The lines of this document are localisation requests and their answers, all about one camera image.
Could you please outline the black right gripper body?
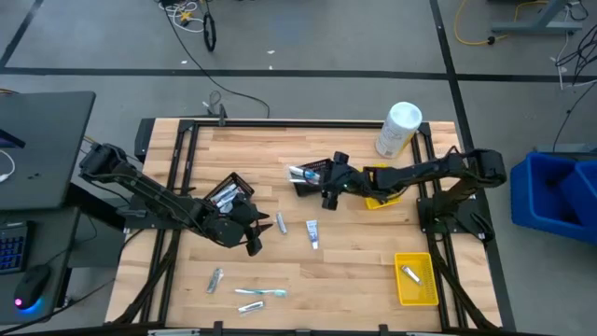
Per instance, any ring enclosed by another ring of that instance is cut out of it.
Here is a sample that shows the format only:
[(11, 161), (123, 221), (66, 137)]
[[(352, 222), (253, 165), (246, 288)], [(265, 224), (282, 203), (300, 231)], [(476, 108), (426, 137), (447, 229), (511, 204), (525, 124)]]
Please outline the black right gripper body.
[(329, 181), (329, 188), (322, 189), (322, 207), (326, 210), (336, 210), (338, 197), (341, 193), (347, 192), (353, 195), (368, 197), (368, 178), (363, 172), (359, 172), (348, 164), (349, 155), (336, 151), (331, 161), (329, 176), (321, 177), (321, 181)]

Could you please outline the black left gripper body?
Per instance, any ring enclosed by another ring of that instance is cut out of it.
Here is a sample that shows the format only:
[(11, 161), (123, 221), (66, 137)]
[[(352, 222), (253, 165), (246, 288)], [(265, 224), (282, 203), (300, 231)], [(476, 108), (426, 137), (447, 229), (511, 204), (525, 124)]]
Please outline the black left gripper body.
[(210, 203), (207, 204), (205, 235), (227, 248), (245, 245), (247, 254), (253, 257), (262, 249), (259, 240), (261, 229), (258, 223), (262, 214), (243, 194), (234, 196), (230, 204), (232, 209), (227, 213), (222, 213), (218, 207)]

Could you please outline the black plastic mesh basket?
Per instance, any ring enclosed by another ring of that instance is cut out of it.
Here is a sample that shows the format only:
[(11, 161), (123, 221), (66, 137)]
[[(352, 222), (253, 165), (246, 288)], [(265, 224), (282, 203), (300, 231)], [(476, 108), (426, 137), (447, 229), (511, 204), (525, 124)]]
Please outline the black plastic mesh basket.
[[(316, 173), (318, 173), (321, 176), (321, 171), (324, 168), (329, 168), (330, 165), (331, 165), (331, 159), (323, 159), (323, 160), (319, 160), (319, 161), (304, 163), (302, 165), (299, 165), (298, 167), (309, 168), (311, 170), (314, 170)], [(319, 186), (304, 185), (304, 184), (293, 184), (293, 185), (294, 185), (295, 191), (299, 197), (308, 196), (308, 195), (311, 195), (311, 194), (321, 191)]]
[(251, 196), (255, 193), (255, 191), (249, 186), (249, 184), (244, 181), (238, 174), (232, 172), (230, 173), (223, 181), (221, 181), (213, 190), (211, 190), (205, 197), (204, 199), (206, 201), (209, 201), (212, 205), (214, 205), (219, 211), (220, 208), (218, 208), (215, 203), (212, 203), (210, 201), (210, 198), (212, 196), (214, 196), (215, 194), (217, 194), (220, 190), (222, 190), (225, 186), (230, 185), (230, 184), (235, 184), (237, 186), (236, 190), (237, 191), (237, 195), (243, 195), (246, 199), (250, 199)]

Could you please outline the yellow plastic mesh basket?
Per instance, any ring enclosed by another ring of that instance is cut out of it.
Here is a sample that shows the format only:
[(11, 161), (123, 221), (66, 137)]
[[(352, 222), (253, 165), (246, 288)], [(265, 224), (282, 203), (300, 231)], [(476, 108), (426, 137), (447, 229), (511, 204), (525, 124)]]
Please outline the yellow plastic mesh basket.
[[(395, 253), (395, 273), (398, 300), (403, 306), (437, 306), (437, 284), (429, 253)], [(421, 286), (409, 279), (400, 269), (409, 266), (423, 280)]]
[(368, 172), (369, 185), (371, 190), (375, 193), (375, 197), (370, 196), (365, 200), (366, 207), (368, 210), (377, 210), (390, 205), (400, 203), (402, 194), (405, 192), (405, 188), (389, 188), (381, 189), (378, 184), (374, 181), (373, 170), (375, 168), (388, 168), (385, 163), (374, 164), (372, 166), (366, 166), (365, 170)]

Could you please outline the green wrapped toothbrush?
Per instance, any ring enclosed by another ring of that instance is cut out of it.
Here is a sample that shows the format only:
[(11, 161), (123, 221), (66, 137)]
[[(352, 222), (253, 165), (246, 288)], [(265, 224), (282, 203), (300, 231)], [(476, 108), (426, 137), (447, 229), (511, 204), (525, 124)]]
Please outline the green wrapped toothbrush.
[(284, 298), (287, 296), (285, 289), (249, 289), (249, 288), (235, 288), (234, 291), (239, 294), (246, 295), (273, 295), (275, 297)]

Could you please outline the white wipes canister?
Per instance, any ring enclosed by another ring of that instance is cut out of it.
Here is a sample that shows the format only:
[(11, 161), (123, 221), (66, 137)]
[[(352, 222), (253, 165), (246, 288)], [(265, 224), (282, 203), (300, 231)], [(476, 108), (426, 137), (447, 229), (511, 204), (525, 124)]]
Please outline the white wipes canister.
[(423, 115), (418, 106), (408, 102), (394, 104), (376, 140), (377, 152), (385, 158), (396, 158), (418, 131), (422, 121)]

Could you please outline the black lower desk surface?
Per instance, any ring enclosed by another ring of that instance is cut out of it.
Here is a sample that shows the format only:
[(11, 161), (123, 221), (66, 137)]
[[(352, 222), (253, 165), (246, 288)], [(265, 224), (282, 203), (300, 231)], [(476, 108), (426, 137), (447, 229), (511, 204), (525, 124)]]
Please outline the black lower desk surface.
[[(63, 279), (68, 269), (70, 250), (76, 235), (80, 211), (75, 207), (0, 212), (0, 224), (30, 220), (35, 223), (26, 268), (21, 273), (0, 275), (0, 326), (19, 325), (48, 318), (58, 307), (64, 293)], [(49, 280), (38, 302), (27, 310), (14, 305), (14, 291), (25, 272), (36, 265), (47, 264)]]

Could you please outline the large blue plastic bin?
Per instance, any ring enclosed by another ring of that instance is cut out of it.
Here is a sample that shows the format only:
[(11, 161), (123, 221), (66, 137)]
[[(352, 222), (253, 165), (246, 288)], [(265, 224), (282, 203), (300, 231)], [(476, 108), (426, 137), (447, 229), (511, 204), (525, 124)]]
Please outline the large blue plastic bin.
[(532, 152), (514, 166), (510, 172), (512, 222), (597, 245), (597, 231), (580, 224), (560, 189), (576, 162), (579, 161)]

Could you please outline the black desk top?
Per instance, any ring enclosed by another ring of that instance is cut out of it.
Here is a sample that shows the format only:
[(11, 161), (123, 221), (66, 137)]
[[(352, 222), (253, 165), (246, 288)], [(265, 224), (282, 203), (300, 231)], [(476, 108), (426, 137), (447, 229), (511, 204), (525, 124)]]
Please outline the black desk top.
[(0, 211), (64, 203), (96, 98), (92, 91), (0, 96), (0, 130), (25, 143), (0, 148)]

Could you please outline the black computer mouse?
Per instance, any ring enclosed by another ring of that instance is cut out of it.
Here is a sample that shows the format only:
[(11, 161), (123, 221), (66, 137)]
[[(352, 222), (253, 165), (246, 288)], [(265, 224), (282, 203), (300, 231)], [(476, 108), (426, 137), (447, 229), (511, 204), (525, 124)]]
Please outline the black computer mouse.
[(41, 298), (51, 269), (47, 264), (36, 265), (26, 271), (14, 291), (14, 305), (19, 310), (33, 307)]

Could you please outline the black computer keyboard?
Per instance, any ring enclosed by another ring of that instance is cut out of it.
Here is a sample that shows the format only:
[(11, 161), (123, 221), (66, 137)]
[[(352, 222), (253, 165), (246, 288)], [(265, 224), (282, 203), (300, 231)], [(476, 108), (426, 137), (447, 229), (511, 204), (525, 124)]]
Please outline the black computer keyboard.
[(30, 220), (0, 224), (0, 275), (25, 270), (34, 227)]

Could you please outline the small blue plastic bin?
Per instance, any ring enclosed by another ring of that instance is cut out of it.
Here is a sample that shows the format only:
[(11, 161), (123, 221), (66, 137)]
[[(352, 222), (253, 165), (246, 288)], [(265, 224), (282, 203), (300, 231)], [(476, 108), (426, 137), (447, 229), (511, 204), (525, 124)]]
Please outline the small blue plastic bin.
[(579, 161), (560, 183), (566, 201), (572, 206), (580, 224), (597, 231), (597, 161)]

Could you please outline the dark screen edge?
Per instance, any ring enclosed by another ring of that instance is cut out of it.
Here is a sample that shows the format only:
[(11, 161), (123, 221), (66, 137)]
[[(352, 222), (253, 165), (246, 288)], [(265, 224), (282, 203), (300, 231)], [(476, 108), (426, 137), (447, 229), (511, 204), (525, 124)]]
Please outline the dark screen edge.
[(0, 148), (25, 148), (26, 143), (20, 138), (0, 129)]

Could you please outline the grey desk leg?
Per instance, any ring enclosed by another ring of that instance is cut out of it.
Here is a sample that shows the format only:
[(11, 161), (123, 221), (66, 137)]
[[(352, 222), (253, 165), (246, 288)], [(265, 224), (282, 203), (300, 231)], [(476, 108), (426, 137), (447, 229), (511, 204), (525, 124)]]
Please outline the grey desk leg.
[[(569, 8), (568, 0), (533, 0), (519, 3), (514, 9), (512, 21), (493, 22), (494, 33), (506, 34), (569, 34), (583, 28), (581, 21), (572, 18), (556, 21), (556, 16), (565, 8)], [(530, 21), (518, 21), (520, 11), (528, 6), (541, 6), (541, 12)]]

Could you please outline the black table corner bracket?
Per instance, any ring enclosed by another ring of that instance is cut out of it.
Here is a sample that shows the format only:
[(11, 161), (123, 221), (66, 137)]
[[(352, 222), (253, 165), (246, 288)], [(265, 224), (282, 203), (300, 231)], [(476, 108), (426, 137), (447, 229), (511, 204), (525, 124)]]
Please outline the black table corner bracket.
[(155, 119), (141, 119), (139, 123), (134, 139), (133, 154), (134, 157), (141, 163), (146, 161), (146, 153), (149, 148), (154, 125)]

